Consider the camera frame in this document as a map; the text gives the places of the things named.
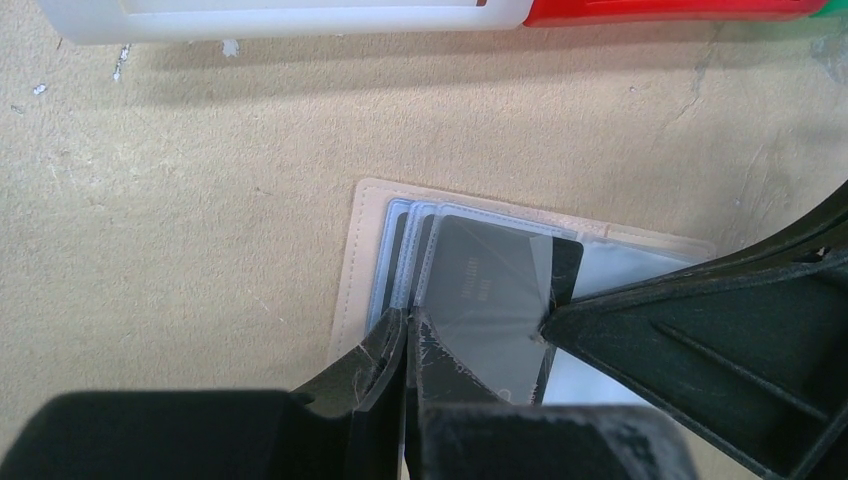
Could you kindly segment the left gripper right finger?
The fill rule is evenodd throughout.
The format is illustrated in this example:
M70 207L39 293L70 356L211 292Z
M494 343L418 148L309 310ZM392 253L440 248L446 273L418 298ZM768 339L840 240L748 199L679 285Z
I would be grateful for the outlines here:
M685 438L635 405L511 404L408 317L405 461L413 479L695 479Z

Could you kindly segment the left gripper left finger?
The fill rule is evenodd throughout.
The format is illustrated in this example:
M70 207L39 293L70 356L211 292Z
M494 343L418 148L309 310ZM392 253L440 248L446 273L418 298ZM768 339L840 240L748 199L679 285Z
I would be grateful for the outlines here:
M395 479L407 320L390 309L295 390L84 391L47 402L5 479Z

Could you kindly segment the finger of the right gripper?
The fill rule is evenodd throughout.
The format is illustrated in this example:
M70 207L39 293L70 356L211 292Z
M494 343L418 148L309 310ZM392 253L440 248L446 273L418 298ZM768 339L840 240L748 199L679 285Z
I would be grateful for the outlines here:
M557 309L542 336L767 479L847 475L847 190L734 254Z

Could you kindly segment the black VIP card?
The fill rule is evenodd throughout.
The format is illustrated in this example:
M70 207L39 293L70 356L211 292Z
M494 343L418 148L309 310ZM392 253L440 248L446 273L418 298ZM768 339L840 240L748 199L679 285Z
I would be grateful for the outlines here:
M414 304L441 344L504 400L540 403L554 353L538 328L572 298L576 233L445 215L428 249Z

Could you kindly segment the beige card holder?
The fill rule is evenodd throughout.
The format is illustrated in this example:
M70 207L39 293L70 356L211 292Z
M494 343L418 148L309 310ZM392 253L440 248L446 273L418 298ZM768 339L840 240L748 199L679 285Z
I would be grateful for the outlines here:
M354 195L332 327L331 359L338 359L351 350L390 309L382 310L379 305L374 305L379 296L375 288L379 282L381 252L389 243L386 234L390 229L390 211L393 206L415 202L435 205L429 243L435 236L440 218L445 215L498 224L545 225L575 232L584 253L570 301L681 270L711 259L715 254L713 245L700 240L385 180L365 179L358 184ZM573 355L547 345L552 347L554 356L544 397L538 404L638 402L637 395L617 381Z

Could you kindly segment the green plastic bin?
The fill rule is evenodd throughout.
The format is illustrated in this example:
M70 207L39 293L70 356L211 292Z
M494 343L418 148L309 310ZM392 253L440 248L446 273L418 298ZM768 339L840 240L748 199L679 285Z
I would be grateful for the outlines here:
M812 18L846 17L848 12L848 0L828 0L821 10L812 15Z

